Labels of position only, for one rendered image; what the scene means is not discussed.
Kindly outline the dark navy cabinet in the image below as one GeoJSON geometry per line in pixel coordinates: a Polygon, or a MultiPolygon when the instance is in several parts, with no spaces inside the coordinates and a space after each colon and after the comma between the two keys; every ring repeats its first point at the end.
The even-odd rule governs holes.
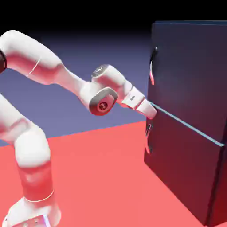
{"type": "Polygon", "coordinates": [[[227,222],[227,23],[155,22],[145,163],[205,226],[227,222]]]}

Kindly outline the dark navy cabinet door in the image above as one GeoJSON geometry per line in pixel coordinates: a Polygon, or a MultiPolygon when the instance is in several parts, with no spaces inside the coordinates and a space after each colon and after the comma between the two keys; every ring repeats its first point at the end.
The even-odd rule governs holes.
{"type": "Polygon", "coordinates": [[[155,23],[152,103],[206,137],[227,139],[227,24],[155,23]]]}
{"type": "Polygon", "coordinates": [[[144,161],[205,226],[227,222],[227,148],[158,111],[144,161]]]}

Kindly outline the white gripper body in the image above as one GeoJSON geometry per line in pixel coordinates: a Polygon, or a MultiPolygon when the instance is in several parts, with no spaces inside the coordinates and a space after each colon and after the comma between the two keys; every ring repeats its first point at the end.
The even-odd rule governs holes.
{"type": "Polygon", "coordinates": [[[137,107],[136,111],[141,113],[148,119],[153,119],[157,113],[157,110],[147,99],[144,99],[141,102],[141,104],[137,107]]]}

